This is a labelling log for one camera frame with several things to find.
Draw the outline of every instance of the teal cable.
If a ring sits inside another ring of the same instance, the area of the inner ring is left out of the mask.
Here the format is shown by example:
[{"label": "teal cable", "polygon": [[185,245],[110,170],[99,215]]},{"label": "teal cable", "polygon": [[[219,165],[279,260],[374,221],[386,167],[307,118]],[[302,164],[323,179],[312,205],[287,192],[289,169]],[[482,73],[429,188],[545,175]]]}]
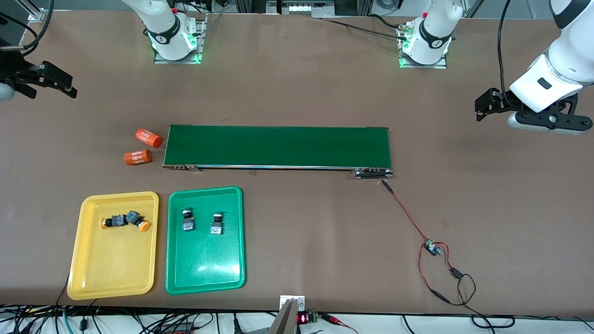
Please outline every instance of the teal cable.
[{"label": "teal cable", "polygon": [[62,317],[64,318],[64,324],[66,325],[66,330],[68,330],[68,334],[74,334],[72,328],[70,328],[70,324],[68,323],[68,318],[66,317],[66,308],[62,310]]}]

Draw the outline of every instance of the orange cylinder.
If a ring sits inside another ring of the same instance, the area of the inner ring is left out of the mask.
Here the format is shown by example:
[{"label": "orange cylinder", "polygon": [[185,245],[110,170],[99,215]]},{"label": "orange cylinder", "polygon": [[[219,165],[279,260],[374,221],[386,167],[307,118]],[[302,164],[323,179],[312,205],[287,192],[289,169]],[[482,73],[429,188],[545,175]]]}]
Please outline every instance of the orange cylinder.
[{"label": "orange cylinder", "polygon": [[140,150],[124,154],[124,162],[128,166],[140,165],[153,161],[153,154],[149,150]]},{"label": "orange cylinder", "polygon": [[147,129],[140,128],[136,131],[136,139],[147,143],[148,145],[158,149],[163,144],[163,138],[161,136],[150,132]]}]

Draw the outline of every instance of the green terminal block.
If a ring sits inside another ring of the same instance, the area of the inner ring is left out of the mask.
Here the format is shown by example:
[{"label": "green terminal block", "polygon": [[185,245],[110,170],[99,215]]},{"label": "green terminal block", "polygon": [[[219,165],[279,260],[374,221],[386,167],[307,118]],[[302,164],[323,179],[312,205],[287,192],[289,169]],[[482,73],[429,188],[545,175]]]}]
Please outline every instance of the green terminal block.
[{"label": "green terminal block", "polygon": [[441,248],[433,242],[433,240],[431,239],[427,239],[427,241],[425,242],[425,249],[427,251],[429,251],[429,253],[431,253],[431,255],[436,256],[436,255],[442,255],[443,252],[441,251]]}]

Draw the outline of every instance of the grey floor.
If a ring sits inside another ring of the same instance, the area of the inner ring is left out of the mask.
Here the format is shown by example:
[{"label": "grey floor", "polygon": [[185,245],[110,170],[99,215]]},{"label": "grey floor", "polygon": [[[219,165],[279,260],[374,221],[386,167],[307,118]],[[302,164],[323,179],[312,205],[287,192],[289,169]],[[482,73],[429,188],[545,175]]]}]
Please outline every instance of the grey floor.
[{"label": "grey floor", "polygon": [[[121,0],[55,0],[56,10],[130,10]],[[540,19],[551,19],[549,0],[512,0],[506,18],[530,18],[527,3],[533,3],[533,15]],[[49,0],[33,0],[42,8],[46,8]],[[399,10],[385,10],[374,3],[373,12],[379,15],[416,17],[428,9],[431,0],[405,0]],[[499,18],[505,1],[486,0],[477,12],[477,18]],[[14,0],[0,0],[0,11],[13,16],[14,18],[26,21],[27,16],[24,10]],[[18,25],[9,22],[6,26],[0,26],[0,37],[10,44],[16,45],[23,35],[23,29]]]}]

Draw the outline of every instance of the table surface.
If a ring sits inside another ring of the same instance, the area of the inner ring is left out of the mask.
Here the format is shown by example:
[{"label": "table surface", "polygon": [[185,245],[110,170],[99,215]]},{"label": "table surface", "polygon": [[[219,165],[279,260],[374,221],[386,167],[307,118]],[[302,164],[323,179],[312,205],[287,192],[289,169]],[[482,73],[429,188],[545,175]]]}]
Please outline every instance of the table surface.
[{"label": "table surface", "polygon": [[[386,33],[372,18],[352,24]],[[416,261],[422,242],[386,189],[346,172],[208,170],[154,162],[134,133],[169,124],[389,127],[390,181],[424,232],[491,314],[594,316],[594,136],[475,121],[474,100],[499,85],[495,20],[462,20],[447,70],[400,69],[396,43],[301,16],[224,15],[201,65],[153,65],[133,12],[56,12],[31,62],[74,77],[78,98],[51,89],[0,112],[0,299],[53,304],[67,277],[82,201],[155,191],[160,228],[153,289],[98,305],[274,310],[283,294],[308,308],[468,313],[435,298]],[[507,84],[559,32],[553,21],[505,23]],[[589,114],[594,90],[580,95]],[[167,199],[184,189],[244,191],[247,282],[241,289],[170,296],[164,289]],[[456,299],[443,258],[423,258],[431,286]],[[81,304],[61,299],[64,304]]]}]

